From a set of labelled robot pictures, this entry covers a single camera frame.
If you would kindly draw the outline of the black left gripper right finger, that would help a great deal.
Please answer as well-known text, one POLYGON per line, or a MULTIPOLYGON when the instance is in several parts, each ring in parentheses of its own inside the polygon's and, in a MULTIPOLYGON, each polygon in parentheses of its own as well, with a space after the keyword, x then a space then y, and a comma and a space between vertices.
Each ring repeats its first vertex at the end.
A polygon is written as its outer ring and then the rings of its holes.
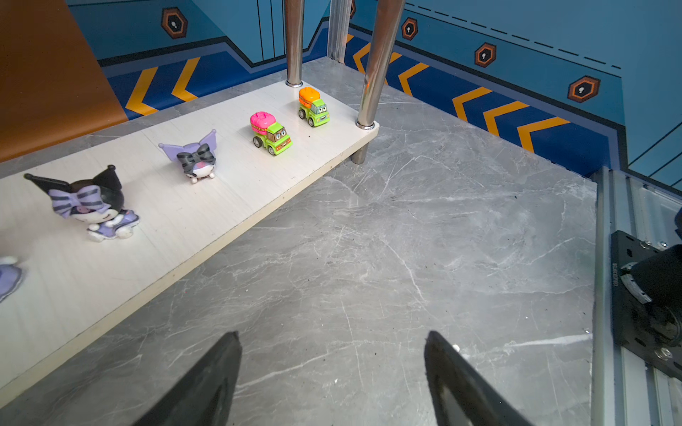
POLYGON ((452 344, 435 330, 424 347, 426 377, 439 425, 528 425, 473 368, 452 344))

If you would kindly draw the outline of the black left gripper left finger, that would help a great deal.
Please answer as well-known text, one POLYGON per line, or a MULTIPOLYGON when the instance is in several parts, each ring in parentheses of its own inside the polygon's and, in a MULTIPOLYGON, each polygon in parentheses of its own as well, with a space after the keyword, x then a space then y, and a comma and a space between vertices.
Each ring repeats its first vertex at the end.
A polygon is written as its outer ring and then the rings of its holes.
POLYGON ((226 333, 135 424, 226 425, 242 354, 239 333, 226 333))

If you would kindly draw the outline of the black purple kuromi figure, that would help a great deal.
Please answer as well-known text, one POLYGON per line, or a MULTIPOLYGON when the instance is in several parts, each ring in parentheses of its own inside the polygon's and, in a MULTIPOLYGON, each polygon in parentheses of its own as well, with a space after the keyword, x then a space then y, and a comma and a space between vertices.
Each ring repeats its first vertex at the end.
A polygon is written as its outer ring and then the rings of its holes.
POLYGON ((0 261, 0 301, 8 298, 21 284, 23 270, 18 266, 17 257, 1 257, 0 261))

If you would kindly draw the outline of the purple eared figure toy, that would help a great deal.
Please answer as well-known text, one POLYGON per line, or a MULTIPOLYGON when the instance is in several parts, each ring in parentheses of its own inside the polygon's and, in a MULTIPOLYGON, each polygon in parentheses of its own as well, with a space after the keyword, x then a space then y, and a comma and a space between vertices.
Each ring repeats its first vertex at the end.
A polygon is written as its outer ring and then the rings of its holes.
POLYGON ((170 161, 178 163, 183 174, 192 184, 203 179, 215 179, 215 167, 217 159, 217 131, 211 130, 199 142, 184 146, 160 143, 158 147, 165 153, 170 161))

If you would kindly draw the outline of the green truck pink top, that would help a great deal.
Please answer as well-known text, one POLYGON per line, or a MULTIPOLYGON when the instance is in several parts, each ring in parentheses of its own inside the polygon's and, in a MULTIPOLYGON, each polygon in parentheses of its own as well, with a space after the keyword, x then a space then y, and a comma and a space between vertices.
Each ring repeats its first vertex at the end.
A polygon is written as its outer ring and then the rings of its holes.
POLYGON ((285 127, 268 112, 257 112, 250 117, 250 127, 254 132, 252 143, 264 147, 272 156, 277 156, 292 146, 292 140, 285 127))

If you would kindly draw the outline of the green truck orange top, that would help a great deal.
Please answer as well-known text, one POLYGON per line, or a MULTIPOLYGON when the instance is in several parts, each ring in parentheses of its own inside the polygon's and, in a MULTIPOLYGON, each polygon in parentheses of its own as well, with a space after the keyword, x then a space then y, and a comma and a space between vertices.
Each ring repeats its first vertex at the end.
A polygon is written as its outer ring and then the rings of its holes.
POLYGON ((316 128, 326 124, 330 120, 327 104, 321 98, 318 90, 312 87, 304 87, 298 92, 299 110, 298 116, 309 126, 316 128))

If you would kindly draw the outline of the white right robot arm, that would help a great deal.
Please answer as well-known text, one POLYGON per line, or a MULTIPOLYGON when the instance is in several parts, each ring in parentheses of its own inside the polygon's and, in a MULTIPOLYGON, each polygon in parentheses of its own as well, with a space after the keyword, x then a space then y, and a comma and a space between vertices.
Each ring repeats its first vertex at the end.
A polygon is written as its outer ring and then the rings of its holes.
POLYGON ((621 268, 621 280, 648 315, 681 325, 681 245, 621 268))

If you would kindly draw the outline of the white two-tier metal shelf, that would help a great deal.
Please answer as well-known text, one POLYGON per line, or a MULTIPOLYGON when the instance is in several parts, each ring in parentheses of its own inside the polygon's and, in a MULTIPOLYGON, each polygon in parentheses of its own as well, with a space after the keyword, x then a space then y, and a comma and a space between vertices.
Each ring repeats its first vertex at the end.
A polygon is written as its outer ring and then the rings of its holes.
POLYGON ((19 289, 1 303, 1 401, 8 404, 312 184, 376 131, 357 127, 338 100, 330 128, 292 126, 292 154, 276 159, 251 144, 250 116, 296 115, 298 92, 277 79, 281 1, 159 1, 91 14, 108 52, 92 50, 76 14, 56 1, 1 5, 1 161, 91 131, 125 124, 153 83, 179 87, 186 115, 161 119, 149 106, 141 129, 1 180, 1 253, 17 257, 19 289), (158 147, 184 146, 217 131, 215 179, 192 184, 158 147), (85 223, 55 214, 26 173, 74 182, 113 164, 124 207, 140 216, 133 236, 97 242, 85 223))

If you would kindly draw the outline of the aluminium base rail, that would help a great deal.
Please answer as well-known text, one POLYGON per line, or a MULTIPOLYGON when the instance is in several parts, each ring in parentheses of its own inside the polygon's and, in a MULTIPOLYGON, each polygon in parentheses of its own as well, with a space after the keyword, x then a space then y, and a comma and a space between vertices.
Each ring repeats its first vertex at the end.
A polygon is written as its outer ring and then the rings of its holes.
POLYGON ((681 325, 648 315, 621 268, 681 245, 681 199, 620 170, 598 184, 591 424, 681 423, 681 325))

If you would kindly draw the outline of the aluminium corner post right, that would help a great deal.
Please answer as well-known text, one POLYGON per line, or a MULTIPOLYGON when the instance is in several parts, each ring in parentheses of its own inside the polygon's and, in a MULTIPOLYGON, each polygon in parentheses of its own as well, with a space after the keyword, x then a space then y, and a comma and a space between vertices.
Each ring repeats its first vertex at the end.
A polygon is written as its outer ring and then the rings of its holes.
POLYGON ((345 61, 346 40, 350 19, 353 15, 353 0, 331 0, 327 53, 331 60, 345 61))

